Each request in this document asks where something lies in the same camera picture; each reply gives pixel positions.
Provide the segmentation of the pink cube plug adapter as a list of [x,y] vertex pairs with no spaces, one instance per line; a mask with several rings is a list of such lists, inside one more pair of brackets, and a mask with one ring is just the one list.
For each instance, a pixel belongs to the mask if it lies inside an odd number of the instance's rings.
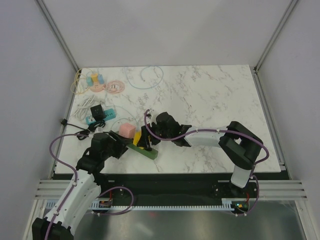
[[133,139],[136,133],[136,127],[130,123],[123,123],[119,127],[118,134],[124,138]]

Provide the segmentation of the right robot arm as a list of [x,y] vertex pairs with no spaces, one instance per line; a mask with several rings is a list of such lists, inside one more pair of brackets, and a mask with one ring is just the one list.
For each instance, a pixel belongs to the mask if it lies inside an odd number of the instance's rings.
[[167,112],[154,115],[148,109],[140,132],[140,136],[134,137],[133,144],[149,152],[152,145],[161,141],[172,142],[178,147],[222,149],[234,164],[229,191],[235,197],[247,191],[247,183],[253,177],[261,150],[265,150],[266,157],[269,156],[263,141],[238,121],[231,121],[220,128],[203,128],[179,124]]

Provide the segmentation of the green power strip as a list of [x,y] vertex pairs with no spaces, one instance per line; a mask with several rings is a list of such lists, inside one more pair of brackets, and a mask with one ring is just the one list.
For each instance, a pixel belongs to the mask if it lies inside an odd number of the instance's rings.
[[127,147],[151,160],[155,160],[158,157],[158,151],[154,148],[151,148],[151,150],[144,150],[140,147],[135,146],[133,142],[129,144]]

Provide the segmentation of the yellow cube plug adapter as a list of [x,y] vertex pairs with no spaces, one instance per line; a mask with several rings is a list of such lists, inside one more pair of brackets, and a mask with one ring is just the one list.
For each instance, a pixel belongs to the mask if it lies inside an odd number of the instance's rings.
[[133,144],[141,148],[150,147],[149,135],[141,131],[136,132],[133,138]]

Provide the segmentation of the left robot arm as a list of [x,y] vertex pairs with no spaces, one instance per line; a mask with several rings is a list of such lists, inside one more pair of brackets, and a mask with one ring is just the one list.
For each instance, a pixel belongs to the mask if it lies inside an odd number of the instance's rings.
[[108,182],[101,179],[101,170],[110,157],[119,159],[133,140],[110,131],[98,132],[91,138],[88,147],[75,167],[66,163],[73,171],[71,181],[58,202],[43,218],[37,217],[32,226],[34,240],[72,240],[77,227],[98,197],[110,191]]

